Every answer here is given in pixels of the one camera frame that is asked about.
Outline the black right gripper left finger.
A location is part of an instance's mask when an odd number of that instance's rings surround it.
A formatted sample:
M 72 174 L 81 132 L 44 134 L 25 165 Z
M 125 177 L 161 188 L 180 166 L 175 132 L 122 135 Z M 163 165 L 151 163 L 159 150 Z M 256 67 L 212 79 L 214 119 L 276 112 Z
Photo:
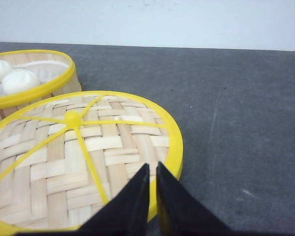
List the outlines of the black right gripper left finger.
M 74 231 L 21 232 L 18 236 L 144 236 L 149 207 L 149 165 L 144 164 L 98 213 Z

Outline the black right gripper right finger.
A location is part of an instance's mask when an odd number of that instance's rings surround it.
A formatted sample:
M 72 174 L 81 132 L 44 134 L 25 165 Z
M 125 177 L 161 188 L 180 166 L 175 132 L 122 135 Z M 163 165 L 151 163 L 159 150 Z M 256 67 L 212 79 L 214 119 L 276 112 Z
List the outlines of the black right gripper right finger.
M 162 236 L 230 236 L 233 231 L 193 198 L 159 162 L 156 200 Z

